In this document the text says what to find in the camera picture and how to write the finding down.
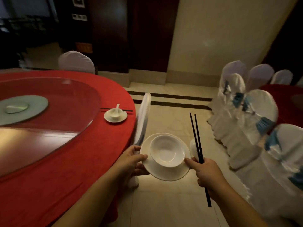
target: red table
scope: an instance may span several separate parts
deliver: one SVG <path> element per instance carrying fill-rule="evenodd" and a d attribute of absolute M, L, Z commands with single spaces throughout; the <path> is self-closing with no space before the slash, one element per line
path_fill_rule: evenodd
<path fill-rule="evenodd" d="M 62 77 L 95 88 L 100 107 L 133 110 L 121 124 L 109 124 L 100 110 L 72 141 L 25 168 L 0 178 L 0 226 L 47 226 L 68 210 L 103 175 L 130 143 L 135 126 L 131 96 L 104 77 L 72 71 L 31 71 L 1 74 L 0 81 L 29 77 Z M 117 218 L 114 200 L 106 218 Z"/>
<path fill-rule="evenodd" d="M 289 123 L 303 127 L 303 111 L 291 101 L 293 95 L 303 94 L 303 88 L 282 84 L 269 84 L 262 86 L 260 89 L 269 92 L 275 99 L 279 110 L 277 125 L 280 123 Z"/>

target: wall outlet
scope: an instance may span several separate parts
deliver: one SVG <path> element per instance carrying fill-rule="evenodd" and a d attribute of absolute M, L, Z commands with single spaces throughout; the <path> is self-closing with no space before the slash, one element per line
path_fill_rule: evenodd
<path fill-rule="evenodd" d="M 87 16 L 86 15 L 80 15 L 80 14 L 71 14 L 74 20 L 83 20 L 87 21 Z"/>

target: chopsticks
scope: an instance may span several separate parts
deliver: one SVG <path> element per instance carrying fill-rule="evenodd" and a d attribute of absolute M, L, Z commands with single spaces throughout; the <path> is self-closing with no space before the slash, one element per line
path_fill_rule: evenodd
<path fill-rule="evenodd" d="M 195 126 L 194 126 L 194 122 L 192 121 L 191 113 L 189 113 L 189 114 L 190 114 L 190 119 L 191 119 L 192 130 L 194 132 L 194 137 L 195 137 L 195 143 L 196 143 L 196 148 L 197 148 L 197 152 L 198 152 L 199 163 L 203 164 L 204 163 L 204 158 L 203 158 L 203 153 L 202 153 L 202 148 L 201 148 L 201 141 L 200 141 L 200 135 L 199 135 L 199 128 L 198 128 L 197 117 L 195 115 L 195 122 L 196 122 L 198 140 L 197 140 L 197 137 L 196 137 Z M 207 199 L 207 205 L 208 205 L 208 207 L 211 207 L 211 200 L 210 200 L 210 196 L 208 194 L 207 188 L 204 188 L 204 189 L 205 189 L 205 195 L 206 195 L 206 199 Z"/>
<path fill-rule="evenodd" d="M 106 110 L 110 110 L 111 108 L 104 108 L 104 107 L 100 107 L 100 109 L 106 109 Z"/>

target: marble floor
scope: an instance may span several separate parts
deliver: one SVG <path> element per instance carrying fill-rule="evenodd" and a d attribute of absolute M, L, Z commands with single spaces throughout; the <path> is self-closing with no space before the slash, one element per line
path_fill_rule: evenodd
<path fill-rule="evenodd" d="M 165 86 L 152 84 L 131 83 L 128 91 L 173 94 L 183 96 L 197 96 L 213 98 L 217 88 L 181 84 L 166 84 Z M 143 96 L 132 95 L 133 99 Z M 207 105 L 209 102 L 152 97 L 152 101 L 173 103 L 187 103 Z M 199 122 L 199 132 L 203 155 L 215 160 L 224 176 L 232 187 L 244 198 L 247 191 L 228 168 L 228 156 L 225 149 L 219 145 L 212 134 L 211 127 L 206 120 L 211 111 L 202 109 L 167 107 L 151 105 L 149 121 L 145 137 L 154 133 L 166 132 L 178 136 L 187 145 L 193 139 L 193 132 L 189 113 L 196 114 Z M 117 227 L 152 227 L 152 226 L 228 226 L 217 204 L 212 201 L 212 208 L 207 206 L 204 189 L 197 184 L 194 170 L 175 182 L 165 182 L 151 175 L 140 176 L 139 187 L 133 192 L 127 192 L 119 201 L 119 217 L 108 226 Z"/>

